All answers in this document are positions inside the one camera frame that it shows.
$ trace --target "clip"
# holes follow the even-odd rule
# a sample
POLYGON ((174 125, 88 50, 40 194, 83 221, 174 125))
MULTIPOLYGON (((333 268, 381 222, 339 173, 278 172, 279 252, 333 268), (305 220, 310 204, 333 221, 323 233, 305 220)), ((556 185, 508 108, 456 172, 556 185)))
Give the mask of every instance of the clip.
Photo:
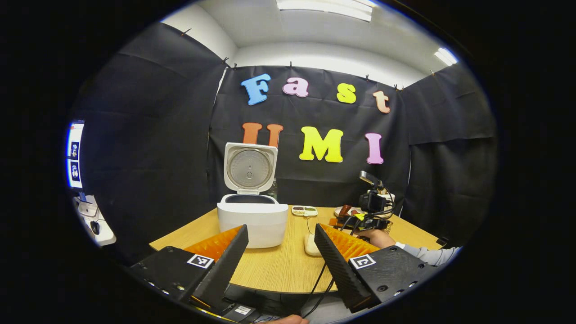
POLYGON ((192 29, 192 28, 188 28, 188 30, 185 31, 185 32, 183 32, 183 33, 181 34, 181 36, 184 36, 190 29, 192 29))

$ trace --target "blue letter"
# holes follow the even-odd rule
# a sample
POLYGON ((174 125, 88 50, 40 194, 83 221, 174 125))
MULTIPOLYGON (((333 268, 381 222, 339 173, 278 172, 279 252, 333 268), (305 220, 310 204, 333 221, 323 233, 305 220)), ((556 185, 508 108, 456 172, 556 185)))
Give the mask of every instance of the blue letter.
POLYGON ((243 85, 246 88, 246 91, 248 92, 248 97, 250 97, 250 100, 248 100, 248 104, 250 106, 257 104, 257 103, 261 103, 264 100, 266 100, 266 98, 268 98, 266 95, 263 95, 262 93, 260 93, 260 90, 264 91, 264 92, 268 92, 268 84, 263 81, 270 81, 270 76, 268 75, 268 73, 264 73, 260 76, 248 79, 248 80, 244 80, 240 85, 243 85))

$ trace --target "white ceiling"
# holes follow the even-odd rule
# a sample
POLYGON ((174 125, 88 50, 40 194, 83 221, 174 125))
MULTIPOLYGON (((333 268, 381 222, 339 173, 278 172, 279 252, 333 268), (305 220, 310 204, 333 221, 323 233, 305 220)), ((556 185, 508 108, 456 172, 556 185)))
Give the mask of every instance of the white ceiling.
POLYGON ((280 11, 276 0, 204 0, 198 3, 238 48, 263 43, 314 42, 387 56, 429 74, 446 67, 434 53, 440 42, 388 7, 375 7, 372 21, 304 10, 280 11))

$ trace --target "white wall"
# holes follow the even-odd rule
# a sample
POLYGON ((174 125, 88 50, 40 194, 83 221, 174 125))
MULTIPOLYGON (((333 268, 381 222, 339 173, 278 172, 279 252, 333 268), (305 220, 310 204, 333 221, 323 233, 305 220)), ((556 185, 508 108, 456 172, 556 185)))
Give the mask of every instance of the white wall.
POLYGON ((227 62, 234 66, 290 65, 314 67, 366 77, 398 88, 427 75, 393 59, 371 52, 320 43, 268 43, 239 48, 227 62))
POLYGON ((186 35, 201 42, 222 59, 232 57, 238 50, 222 27, 197 4, 182 8, 164 18, 162 22, 182 32, 192 28, 186 35))

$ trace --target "foam letter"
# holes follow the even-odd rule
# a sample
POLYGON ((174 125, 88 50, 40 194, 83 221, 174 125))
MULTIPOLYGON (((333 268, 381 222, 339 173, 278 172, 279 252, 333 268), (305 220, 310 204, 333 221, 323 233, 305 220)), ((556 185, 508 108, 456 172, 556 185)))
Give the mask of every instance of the foam letter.
POLYGON ((282 87, 282 91, 284 91, 285 94, 297 95, 298 97, 302 98, 308 95, 308 81, 304 80, 303 78, 288 78, 286 82, 289 83, 282 87))
POLYGON ((258 123, 244 123, 242 128, 244 129, 244 139, 242 143, 255 144, 258 139, 258 131, 262 129, 262 125, 258 123))
POLYGON ((257 103, 261 103, 264 100, 266 100, 266 98, 268 98, 268 96, 263 95, 260 91, 268 92, 268 84, 266 83, 266 81, 270 81, 270 79, 271 78, 268 75, 268 73, 264 73, 257 77, 244 80, 240 84, 243 85, 246 88, 246 91, 248 92, 248 97, 250 98, 248 100, 248 104, 250 106, 257 103))
POLYGON ((336 94, 336 97, 343 103, 353 104, 356 102, 356 95, 354 94, 355 91, 356 88, 353 85, 341 83, 338 85, 338 93, 336 94))
POLYGON ((327 150, 326 161, 342 162, 340 139, 344 133, 341 130, 331 129, 324 139, 320 137, 316 127, 304 126, 302 127, 302 132, 304 133, 304 149, 302 154, 300 154, 300 160, 314 160, 314 155, 312 155, 312 148, 314 148, 318 160, 322 160, 327 150))
POLYGON ((390 112, 390 107, 386 107, 386 100, 388 97, 384 95, 383 91, 376 91, 372 93, 374 97, 376 97, 376 106, 378 106, 378 110, 387 114, 390 112))
POLYGON ((380 138, 382 138, 382 136, 376 133, 367 133, 365 136, 370 146, 369 156, 366 162, 370 164, 384 163, 384 159, 380 156, 380 138))
POLYGON ((270 139, 268 140, 268 145, 278 147, 280 132, 284 129, 284 126, 278 124, 270 124, 266 128, 268 128, 268 130, 270 131, 270 139))

